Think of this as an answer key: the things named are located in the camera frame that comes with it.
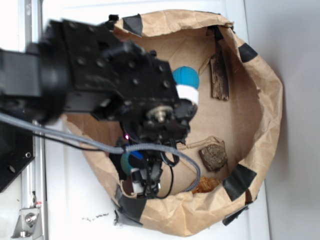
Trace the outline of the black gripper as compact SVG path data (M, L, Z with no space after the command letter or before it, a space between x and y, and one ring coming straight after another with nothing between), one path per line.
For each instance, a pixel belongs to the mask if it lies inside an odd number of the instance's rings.
M103 25L65 20L62 31L71 76L67 113L117 121L136 143L185 143L199 92L176 84L167 61Z

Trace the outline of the white tipped gripper finger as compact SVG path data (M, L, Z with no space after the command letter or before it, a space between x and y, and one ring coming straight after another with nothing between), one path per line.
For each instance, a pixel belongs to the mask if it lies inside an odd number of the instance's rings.
M130 176L132 181L132 189L135 194L142 194L144 186L142 184L142 175L139 168L132 168L130 170Z

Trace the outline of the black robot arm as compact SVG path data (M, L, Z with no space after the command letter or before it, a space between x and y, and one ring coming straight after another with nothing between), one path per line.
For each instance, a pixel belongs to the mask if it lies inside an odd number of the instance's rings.
M12 125L14 109L29 120L54 123L63 113L85 113L119 122L129 144L105 147L125 158L133 191L154 198L162 164L180 160L196 101L178 92L170 65L105 25L50 21L26 52L0 52L1 120Z

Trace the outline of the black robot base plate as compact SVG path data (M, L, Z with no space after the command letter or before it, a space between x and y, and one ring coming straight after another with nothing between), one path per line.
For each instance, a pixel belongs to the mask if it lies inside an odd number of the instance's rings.
M35 158L31 132L0 124L0 191L3 193Z

